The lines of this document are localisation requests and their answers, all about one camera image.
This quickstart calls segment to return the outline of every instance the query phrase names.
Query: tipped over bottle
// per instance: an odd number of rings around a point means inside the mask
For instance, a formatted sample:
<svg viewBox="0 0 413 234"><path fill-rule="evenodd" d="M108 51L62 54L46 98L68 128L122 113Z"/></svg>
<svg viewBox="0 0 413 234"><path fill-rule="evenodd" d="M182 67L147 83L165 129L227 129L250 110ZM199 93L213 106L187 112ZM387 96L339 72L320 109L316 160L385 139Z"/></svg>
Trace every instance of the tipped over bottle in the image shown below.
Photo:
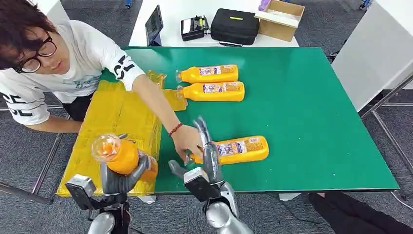
<svg viewBox="0 0 413 234"><path fill-rule="evenodd" d="M239 81L222 83L195 83L187 87L178 86L182 96L193 101L242 101L244 84Z"/></svg>
<svg viewBox="0 0 413 234"><path fill-rule="evenodd" d="M210 67L190 67L184 71L176 70L176 80L188 83L232 82L238 80L237 65L221 65Z"/></svg>
<svg viewBox="0 0 413 234"><path fill-rule="evenodd" d="M220 164L259 161L267 158L269 148L263 136L243 137L216 142ZM190 154L195 163L203 163L201 158Z"/></svg>

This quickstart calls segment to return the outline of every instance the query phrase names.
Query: bottle cap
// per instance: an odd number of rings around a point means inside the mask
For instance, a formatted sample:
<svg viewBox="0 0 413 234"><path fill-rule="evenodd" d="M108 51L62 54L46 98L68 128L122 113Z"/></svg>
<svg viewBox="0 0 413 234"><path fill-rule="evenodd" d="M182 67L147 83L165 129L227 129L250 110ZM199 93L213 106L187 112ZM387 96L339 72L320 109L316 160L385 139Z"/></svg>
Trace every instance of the bottle cap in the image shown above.
<svg viewBox="0 0 413 234"><path fill-rule="evenodd" d="M188 106L188 100L185 98L183 86L182 86L182 85L178 85L178 86L176 87L176 90L177 90L177 92L176 92L176 98L177 98L178 100L182 100L182 99L183 99L183 100L185 101L185 106Z"/></svg>
<svg viewBox="0 0 413 234"><path fill-rule="evenodd" d="M176 77L176 82L178 82L178 83L182 82L181 71L176 70L175 71L175 77Z"/></svg>
<svg viewBox="0 0 413 234"><path fill-rule="evenodd" d="M105 133L92 144L92 156L99 162L112 160L120 150L120 139L113 133Z"/></svg>

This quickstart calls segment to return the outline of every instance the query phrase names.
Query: green tabletop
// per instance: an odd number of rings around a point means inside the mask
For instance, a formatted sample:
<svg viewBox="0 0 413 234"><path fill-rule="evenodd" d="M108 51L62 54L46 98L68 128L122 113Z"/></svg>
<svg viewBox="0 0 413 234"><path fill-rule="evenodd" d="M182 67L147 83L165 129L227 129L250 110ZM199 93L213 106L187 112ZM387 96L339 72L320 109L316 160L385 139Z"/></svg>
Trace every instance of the green tabletop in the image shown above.
<svg viewBox="0 0 413 234"><path fill-rule="evenodd" d="M399 189L320 48L134 47L127 50L145 71L237 64L245 84L242 102L189 101L177 112L185 124L202 116L214 141L263 135L263 161L223 165L238 192L384 191ZM174 145L162 131L155 193L187 193L170 172Z"/></svg>

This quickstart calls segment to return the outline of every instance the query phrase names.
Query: white t-shirt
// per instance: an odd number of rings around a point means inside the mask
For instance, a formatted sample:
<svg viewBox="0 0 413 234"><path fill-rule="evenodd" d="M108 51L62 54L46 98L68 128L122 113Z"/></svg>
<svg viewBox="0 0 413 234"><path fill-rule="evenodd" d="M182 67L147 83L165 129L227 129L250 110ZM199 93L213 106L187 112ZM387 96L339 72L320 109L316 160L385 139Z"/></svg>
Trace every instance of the white t-shirt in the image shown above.
<svg viewBox="0 0 413 234"><path fill-rule="evenodd" d="M107 68L127 91L144 72L115 42L86 23L69 20L55 24L69 49L70 69L64 75L18 74L12 68L0 71L2 95L14 120L33 125L49 119L43 92L53 92L62 103L93 93L102 70Z"/></svg>

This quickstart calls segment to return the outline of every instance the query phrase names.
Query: black pants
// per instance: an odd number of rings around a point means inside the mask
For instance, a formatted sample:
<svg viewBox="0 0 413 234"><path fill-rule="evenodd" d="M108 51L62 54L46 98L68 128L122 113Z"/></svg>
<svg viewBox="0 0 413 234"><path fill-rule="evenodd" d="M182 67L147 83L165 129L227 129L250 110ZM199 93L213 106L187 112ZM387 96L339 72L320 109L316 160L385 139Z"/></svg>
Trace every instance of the black pants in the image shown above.
<svg viewBox="0 0 413 234"><path fill-rule="evenodd" d="M62 103L62 105L73 120L83 122L92 97L93 94L84 97L77 97L72 103Z"/></svg>
<svg viewBox="0 0 413 234"><path fill-rule="evenodd" d="M314 209L336 234L412 234L413 229L366 203L340 192L327 192L325 198L310 194Z"/></svg>

